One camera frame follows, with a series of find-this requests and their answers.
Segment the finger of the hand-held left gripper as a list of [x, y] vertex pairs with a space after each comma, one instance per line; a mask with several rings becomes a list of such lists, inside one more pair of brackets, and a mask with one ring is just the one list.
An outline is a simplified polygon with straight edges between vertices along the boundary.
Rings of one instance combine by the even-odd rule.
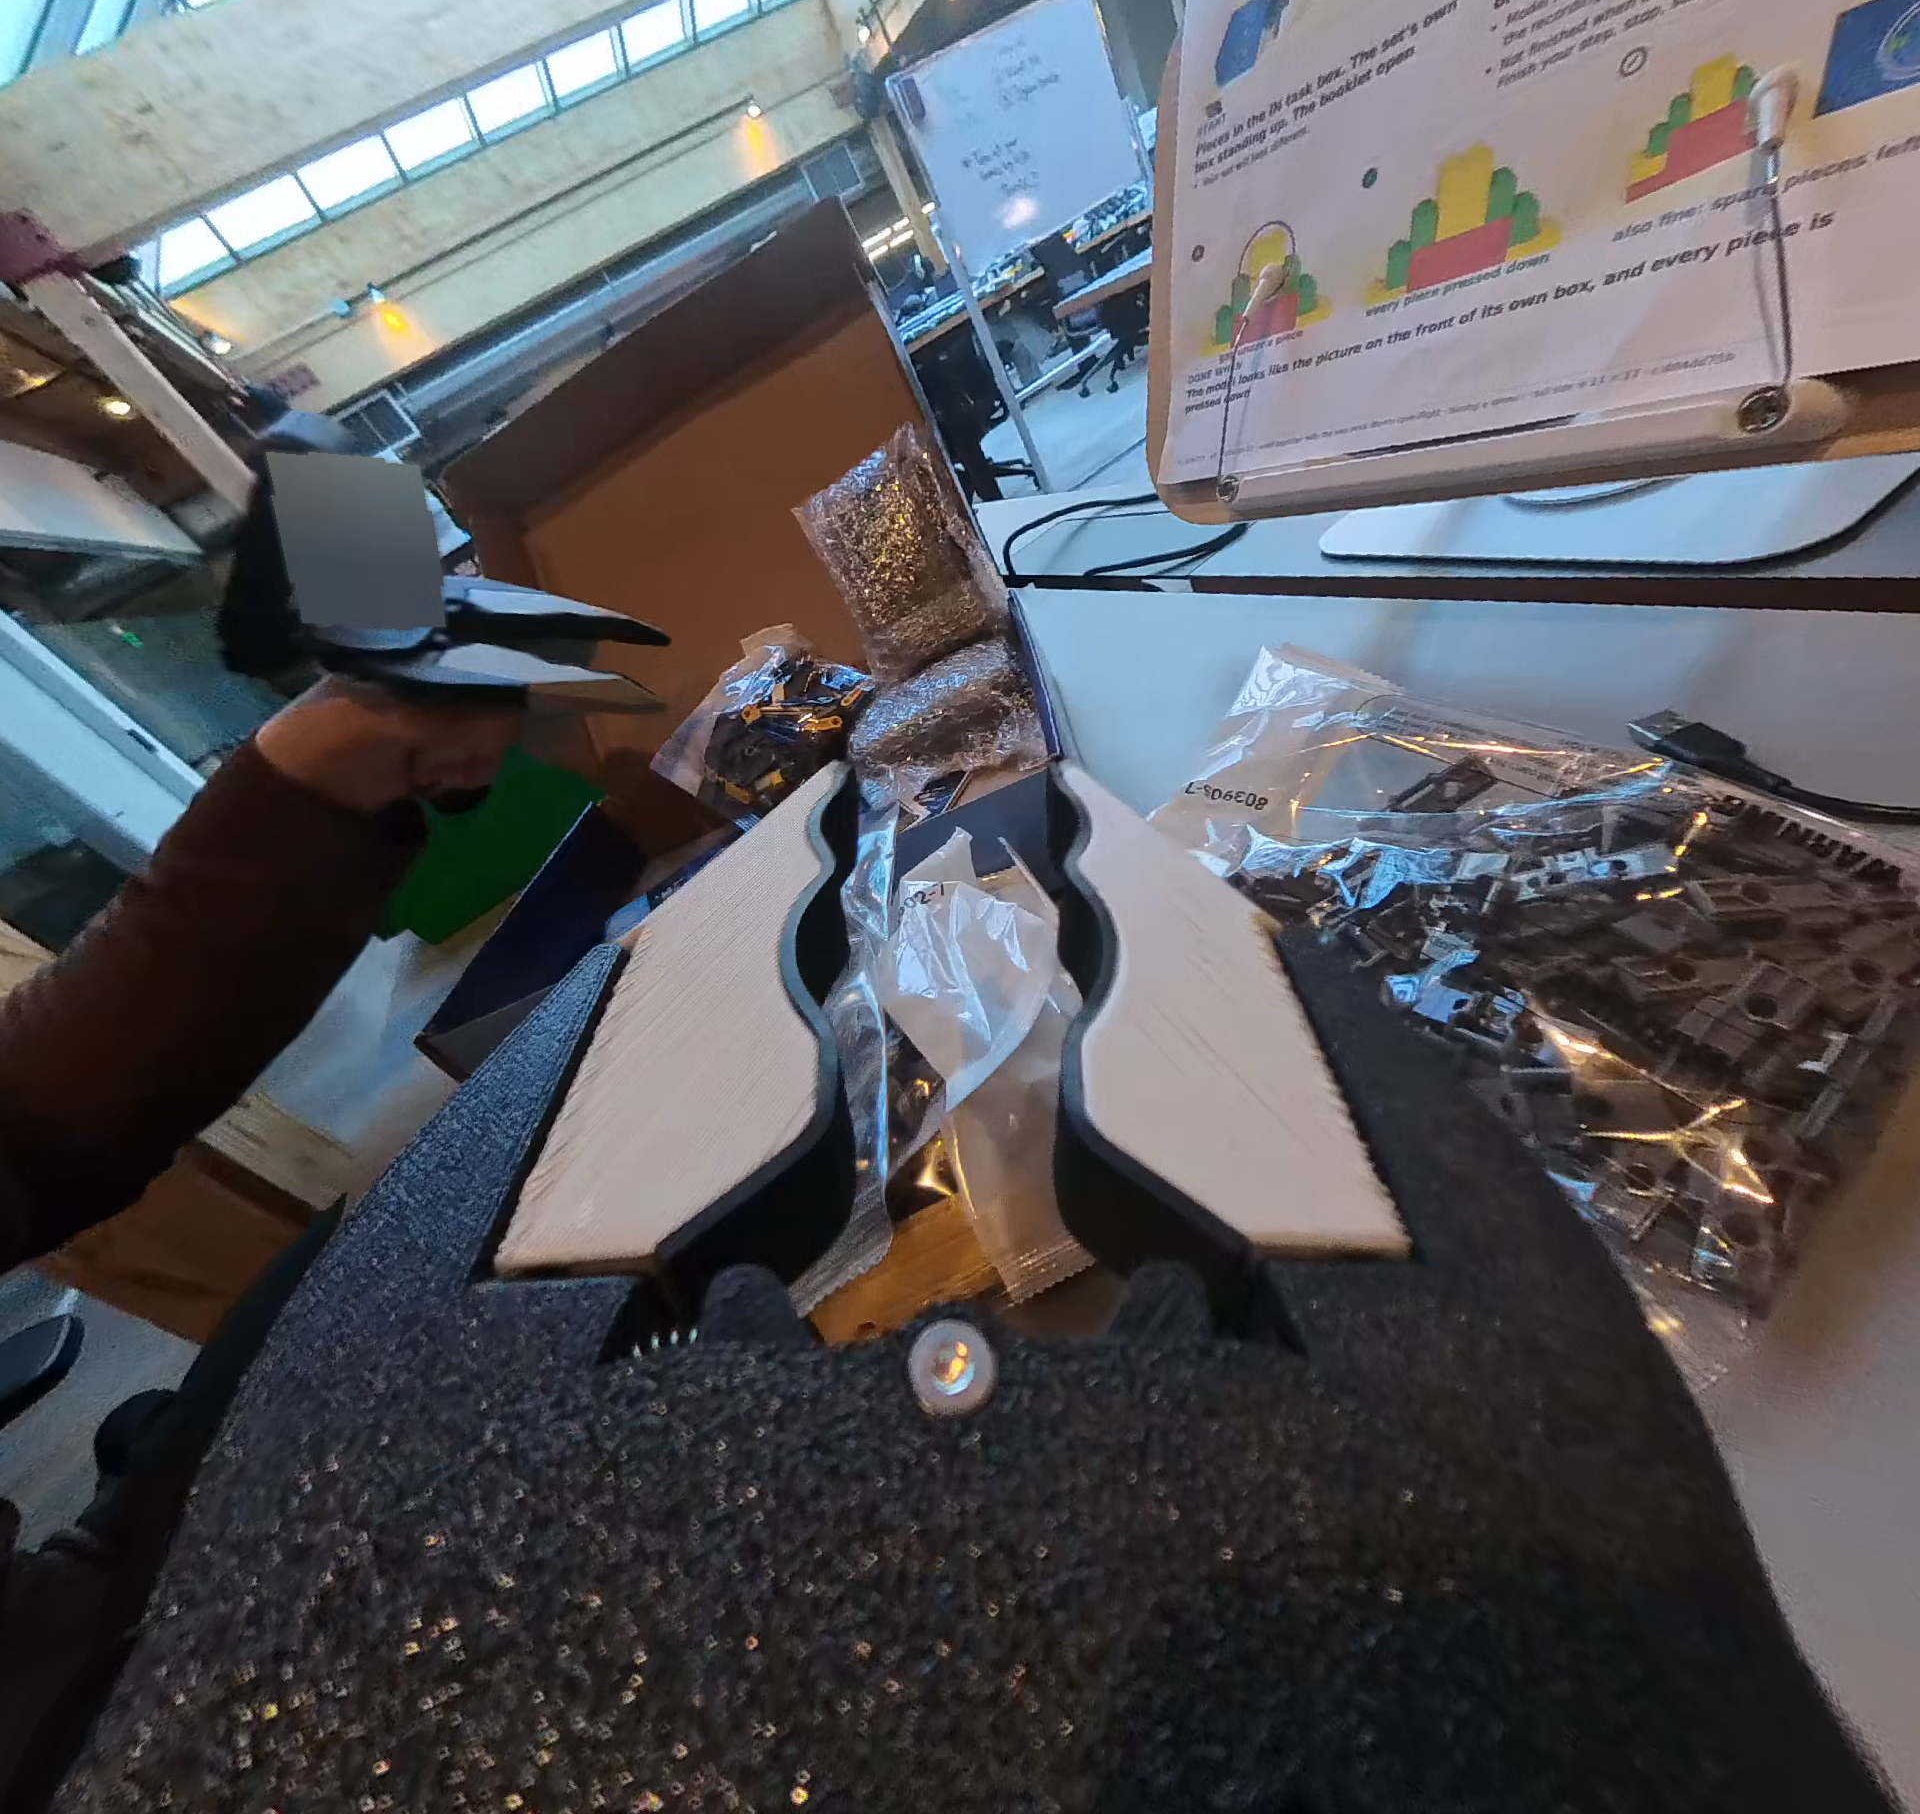
[[505, 589], [505, 576], [440, 576], [440, 596], [447, 596], [447, 642], [505, 642], [505, 654], [665, 642], [665, 632], [634, 616], [559, 601], [559, 596]]
[[350, 689], [379, 689], [399, 706], [491, 706], [545, 716], [661, 716], [665, 706], [627, 676], [566, 667], [505, 642], [447, 642], [447, 654], [341, 654], [325, 676]]

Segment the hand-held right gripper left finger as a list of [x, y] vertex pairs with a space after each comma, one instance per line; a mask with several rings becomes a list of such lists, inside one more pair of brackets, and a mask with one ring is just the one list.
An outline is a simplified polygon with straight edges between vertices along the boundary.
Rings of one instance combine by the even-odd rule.
[[627, 937], [491, 1252], [522, 1272], [797, 1280], [848, 1229], [855, 1144], [825, 1028], [848, 963], [855, 786], [803, 776]]

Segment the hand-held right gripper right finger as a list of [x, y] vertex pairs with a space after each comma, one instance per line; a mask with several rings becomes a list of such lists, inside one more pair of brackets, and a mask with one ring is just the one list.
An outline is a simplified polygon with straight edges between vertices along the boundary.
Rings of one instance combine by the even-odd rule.
[[1277, 925], [1086, 771], [1064, 870], [1056, 1210], [1099, 1265], [1407, 1259], [1407, 1222], [1284, 971]]

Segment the green plastic bin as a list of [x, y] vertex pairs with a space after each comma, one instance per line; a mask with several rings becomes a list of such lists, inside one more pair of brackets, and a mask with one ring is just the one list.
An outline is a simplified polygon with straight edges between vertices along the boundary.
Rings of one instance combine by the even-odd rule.
[[592, 808], [603, 786], [510, 748], [491, 787], [428, 808], [428, 847], [387, 895], [379, 937], [459, 937], [505, 910]]

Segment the blue robot kit box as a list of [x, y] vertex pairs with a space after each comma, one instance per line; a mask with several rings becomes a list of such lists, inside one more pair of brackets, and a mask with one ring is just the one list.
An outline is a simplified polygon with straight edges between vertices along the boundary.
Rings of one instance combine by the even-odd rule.
[[791, 623], [819, 661], [862, 661], [791, 507], [876, 456], [905, 416], [925, 416], [925, 389], [855, 228], [825, 195], [447, 469], [487, 576], [665, 632], [665, 654], [603, 654], [665, 711], [576, 716], [545, 748], [545, 759], [584, 771], [603, 808], [566, 826], [415, 1028], [435, 1068], [459, 1081], [650, 878], [734, 836], [650, 776], [650, 756], [737, 661], [737, 638]]

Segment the bubble wrap packet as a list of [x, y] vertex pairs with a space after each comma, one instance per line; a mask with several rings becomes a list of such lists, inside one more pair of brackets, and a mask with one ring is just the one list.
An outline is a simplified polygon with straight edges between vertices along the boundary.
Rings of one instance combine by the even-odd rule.
[[899, 427], [848, 476], [791, 507], [791, 519], [825, 564], [876, 678], [905, 678], [1011, 632], [1003, 576], [925, 427]]
[[890, 678], [848, 727], [862, 812], [919, 808], [948, 776], [1025, 776], [1040, 759], [1045, 732], [1011, 638], [962, 642]]

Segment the clear bag of grey pieces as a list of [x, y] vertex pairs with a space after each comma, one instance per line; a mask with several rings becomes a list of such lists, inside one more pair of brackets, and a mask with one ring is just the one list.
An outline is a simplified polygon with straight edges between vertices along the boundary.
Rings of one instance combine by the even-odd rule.
[[1266, 642], [1153, 818], [1444, 1045], [1690, 1386], [1916, 1160], [1916, 856], [1761, 776]]

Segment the background grey desk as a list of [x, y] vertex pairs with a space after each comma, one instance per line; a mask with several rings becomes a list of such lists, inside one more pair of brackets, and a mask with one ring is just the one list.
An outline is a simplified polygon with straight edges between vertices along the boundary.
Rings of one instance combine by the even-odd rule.
[[968, 343], [988, 343], [1011, 392], [1032, 399], [1040, 389], [1089, 389], [1089, 363], [1119, 389], [1134, 343], [1113, 337], [1144, 329], [1144, 288], [1153, 206], [1099, 195], [1064, 233], [975, 271], [975, 288], [948, 271], [892, 288], [890, 311], [905, 357], [962, 357]]

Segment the person's left hand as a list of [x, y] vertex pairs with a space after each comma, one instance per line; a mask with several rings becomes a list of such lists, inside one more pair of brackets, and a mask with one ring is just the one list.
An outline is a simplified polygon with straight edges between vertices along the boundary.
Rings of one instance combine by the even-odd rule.
[[501, 786], [522, 727], [505, 706], [400, 706], [328, 676], [253, 732], [253, 756], [341, 812], [400, 800], [459, 812]]

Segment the clear bag of black pieces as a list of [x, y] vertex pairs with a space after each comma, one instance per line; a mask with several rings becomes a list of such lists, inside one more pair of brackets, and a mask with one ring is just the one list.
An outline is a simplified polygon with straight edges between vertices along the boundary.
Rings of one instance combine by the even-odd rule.
[[819, 661], [797, 632], [757, 632], [687, 727], [650, 756], [650, 776], [721, 818], [761, 818], [848, 756], [848, 727], [872, 692], [872, 676]]

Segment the glass skylight windows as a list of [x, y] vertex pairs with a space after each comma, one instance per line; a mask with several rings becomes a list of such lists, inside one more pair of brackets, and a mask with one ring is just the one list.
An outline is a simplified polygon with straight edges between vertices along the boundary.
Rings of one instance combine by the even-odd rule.
[[9, 0], [9, 247], [201, 293], [797, 0]]

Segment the dark office chair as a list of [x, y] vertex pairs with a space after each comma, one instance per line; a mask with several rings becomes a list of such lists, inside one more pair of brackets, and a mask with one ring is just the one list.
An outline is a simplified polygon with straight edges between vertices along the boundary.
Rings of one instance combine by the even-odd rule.
[[43, 1318], [0, 1339], [0, 1426], [37, 1415], [81, 1362], [81, 1318]]

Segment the white stand base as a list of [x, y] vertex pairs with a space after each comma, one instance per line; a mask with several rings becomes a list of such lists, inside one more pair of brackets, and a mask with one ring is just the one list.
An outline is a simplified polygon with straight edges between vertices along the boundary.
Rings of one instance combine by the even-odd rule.
[[1775, 564], [1838, 541], [1920, 476], [1920, 456], [1775, 462], [1719, 476], [1370, 507], [1318, 536], [1331, 564]]

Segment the whiteboard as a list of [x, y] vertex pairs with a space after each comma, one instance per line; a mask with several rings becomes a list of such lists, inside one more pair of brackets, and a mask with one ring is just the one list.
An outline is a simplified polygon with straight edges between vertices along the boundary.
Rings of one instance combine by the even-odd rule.
[[890, 103], [925, 158], [940, 242], [985, 271], [1144, 183], [1099, 0], [1032, 0], [899, 71]]

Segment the person's brown top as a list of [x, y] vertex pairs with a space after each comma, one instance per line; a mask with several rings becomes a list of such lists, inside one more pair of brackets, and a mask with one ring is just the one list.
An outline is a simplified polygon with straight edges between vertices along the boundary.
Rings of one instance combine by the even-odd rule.
[[9, 1554], [0, 1581], [0, 1806], [52, 1806], [136, 1628], [136, 1581], [93, 1529]]

